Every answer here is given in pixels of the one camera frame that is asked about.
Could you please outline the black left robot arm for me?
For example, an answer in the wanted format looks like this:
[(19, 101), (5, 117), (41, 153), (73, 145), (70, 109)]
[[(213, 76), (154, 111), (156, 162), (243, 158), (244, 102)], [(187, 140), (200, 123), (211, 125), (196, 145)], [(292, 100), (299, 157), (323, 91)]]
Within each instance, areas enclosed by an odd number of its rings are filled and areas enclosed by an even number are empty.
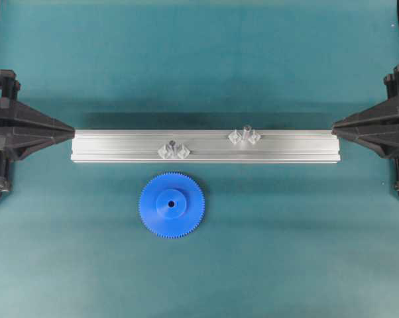
[(75, 129), (17, 100), (21, 88), (12, 70), (0, 70), (0, 198), (11, 190), (13, 162), (71, 140)]

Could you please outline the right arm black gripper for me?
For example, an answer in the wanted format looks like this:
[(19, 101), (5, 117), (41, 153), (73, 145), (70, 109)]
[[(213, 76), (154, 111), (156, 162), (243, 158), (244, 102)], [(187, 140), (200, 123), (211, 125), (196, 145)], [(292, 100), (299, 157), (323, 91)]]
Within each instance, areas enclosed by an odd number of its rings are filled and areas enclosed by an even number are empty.
[(360, 127), (386, 121), (399, 126), (399, 64), (384, 78), (384, 84), (386, 101), (335, 122), (332, 133), (374, 151), (381, 158), (392, 158), (396, 172), (394, 188), (399, 195), (399, 132), (373, 126)]

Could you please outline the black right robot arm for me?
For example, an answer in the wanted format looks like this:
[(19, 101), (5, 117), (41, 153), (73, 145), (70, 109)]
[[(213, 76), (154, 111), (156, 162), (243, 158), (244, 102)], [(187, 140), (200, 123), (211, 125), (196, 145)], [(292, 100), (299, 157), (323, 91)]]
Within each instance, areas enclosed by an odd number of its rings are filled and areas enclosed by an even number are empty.
[[(399, 26), (399, 1), (397, 2)], [(399, 65), (384, 78), (387, 100), (333, 124), (332, 133), (392, 160), (399, 195)]]

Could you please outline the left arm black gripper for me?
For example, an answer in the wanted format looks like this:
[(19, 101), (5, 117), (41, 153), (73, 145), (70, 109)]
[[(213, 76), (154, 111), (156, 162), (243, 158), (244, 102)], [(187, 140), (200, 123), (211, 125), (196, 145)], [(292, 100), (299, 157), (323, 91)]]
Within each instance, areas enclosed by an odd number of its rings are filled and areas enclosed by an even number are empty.
[(0, 198), (4, 192), (11, 190), (9, 158), (25, 159), (39, 150), (71, 140), (75, 136), (73, 127), (14, 100), (19, 90), (20, 84), (15, 73), (0, 70), (1, 96), (6, 97), (0, 98), (0, 120), (15, 126), (42, 129), (0, 129)]

